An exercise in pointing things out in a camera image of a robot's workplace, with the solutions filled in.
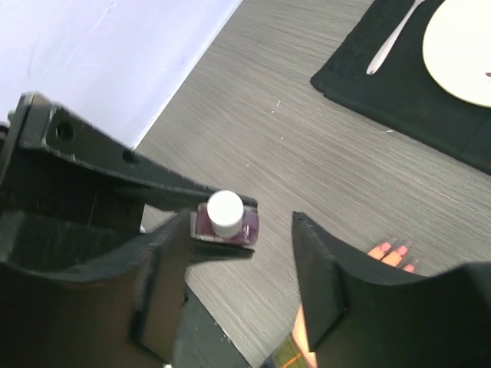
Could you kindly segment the mannequin hand with painted nails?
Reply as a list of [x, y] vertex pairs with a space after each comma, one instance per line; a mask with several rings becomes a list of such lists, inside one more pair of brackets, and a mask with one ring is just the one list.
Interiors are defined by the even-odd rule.
[[[401, 245], [397, 245], [393, 240], [389, 239], [372, 248], [367, 254], [386, 265], [398, 267], [406, 258], [410, 247], [412, 246], [412, 241], [406, 241]], [[308, 345], [305, 316], [302, 305], [298, 309], [291, 336], [297, 348], [299, 348], [307, 367], [317, 367], [316, 354], [310, 351]]]

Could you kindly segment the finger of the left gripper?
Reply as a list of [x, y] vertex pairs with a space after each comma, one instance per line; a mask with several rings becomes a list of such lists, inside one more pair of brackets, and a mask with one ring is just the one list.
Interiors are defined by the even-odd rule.
[[255, 251], [241, 245], [231, 245], [222, 242], [213, 242], [191, 238], [192, 254], [189, 263], [198, 265], [214, 261], [239, 261], [252, 258]]
[[163, 211], [191, 209], [219, 189], [129, 149], [57, 104], [31, 103], [20, 144], [99, 173], [115, 191]]

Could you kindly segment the purple nail polish bottle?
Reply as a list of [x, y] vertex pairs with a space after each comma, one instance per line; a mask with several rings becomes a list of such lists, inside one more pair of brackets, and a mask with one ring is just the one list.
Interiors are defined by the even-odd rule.
[[220, 190], [198, 205], [191, 229], [203, 242], [252, 247], [259, 237], [259, 213], [236, 193]]

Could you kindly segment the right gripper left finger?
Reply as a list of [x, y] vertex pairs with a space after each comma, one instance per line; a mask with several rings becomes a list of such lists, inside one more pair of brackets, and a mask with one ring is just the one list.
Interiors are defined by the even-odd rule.
[[124, 233], [1, 216], [3, 367], [162, 367], [173, 357], [190, 213]]

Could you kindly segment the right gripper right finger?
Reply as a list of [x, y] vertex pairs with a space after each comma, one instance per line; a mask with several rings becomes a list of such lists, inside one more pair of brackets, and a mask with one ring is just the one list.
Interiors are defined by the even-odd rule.
[[430, 277], [383, 264], [292, 215], [309, 344], [321, 367], [488, 367], [490, 266]]

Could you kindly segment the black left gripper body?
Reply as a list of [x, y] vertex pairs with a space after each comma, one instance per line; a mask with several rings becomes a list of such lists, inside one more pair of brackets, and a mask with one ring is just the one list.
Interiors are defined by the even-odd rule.
[[117, 193], [131, 150], [40, 93], [22, 94], [1, 126], [1, 207], [123, 232], [145, 204]]

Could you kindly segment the yellow plaid sleeve forearm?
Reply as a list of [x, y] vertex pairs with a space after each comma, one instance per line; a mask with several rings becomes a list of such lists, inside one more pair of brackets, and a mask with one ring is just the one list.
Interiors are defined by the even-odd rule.
[[260, 368], [309, 368], [291, 334], [264, 360]]

